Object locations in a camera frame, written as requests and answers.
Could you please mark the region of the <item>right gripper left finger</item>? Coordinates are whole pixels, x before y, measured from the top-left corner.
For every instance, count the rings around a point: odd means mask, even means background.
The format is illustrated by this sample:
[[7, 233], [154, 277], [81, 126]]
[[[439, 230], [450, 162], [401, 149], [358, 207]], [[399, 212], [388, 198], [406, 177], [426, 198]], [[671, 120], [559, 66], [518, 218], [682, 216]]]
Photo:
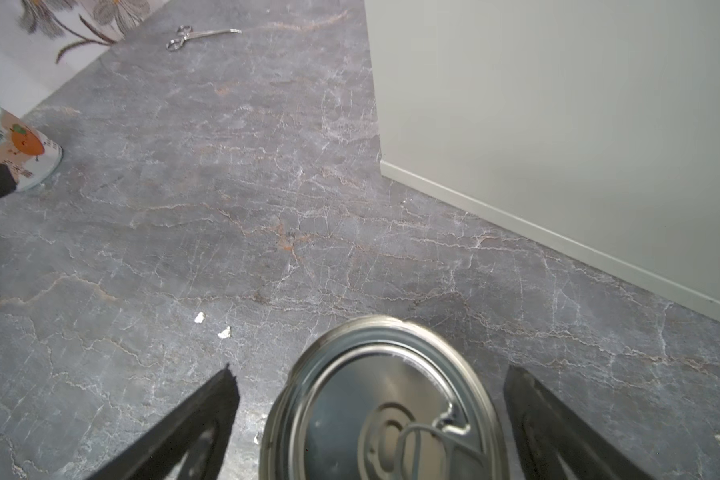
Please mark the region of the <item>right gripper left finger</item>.
[[216, 479], [240, 403], [237, 381], [222, 368], [93, 479]]

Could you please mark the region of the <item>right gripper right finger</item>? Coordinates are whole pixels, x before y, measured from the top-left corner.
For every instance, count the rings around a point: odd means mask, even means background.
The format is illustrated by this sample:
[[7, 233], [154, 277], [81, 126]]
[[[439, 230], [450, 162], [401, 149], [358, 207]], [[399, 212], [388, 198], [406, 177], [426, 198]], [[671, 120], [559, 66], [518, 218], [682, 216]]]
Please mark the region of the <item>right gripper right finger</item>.
[[528, 370], [511, 365], [503, 386], [528, 479], [648, 479]]

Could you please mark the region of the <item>blue label can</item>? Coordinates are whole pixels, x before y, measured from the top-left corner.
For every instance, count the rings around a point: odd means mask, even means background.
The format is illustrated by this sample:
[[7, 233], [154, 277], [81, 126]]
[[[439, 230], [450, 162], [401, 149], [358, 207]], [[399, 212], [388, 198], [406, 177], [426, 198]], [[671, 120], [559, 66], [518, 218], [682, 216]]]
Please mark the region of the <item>blue label can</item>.
[[263, 479], [506, 479], [495, 406], [473, 368], [416, 323], [360, 317], [291, 369], [260, 447]]

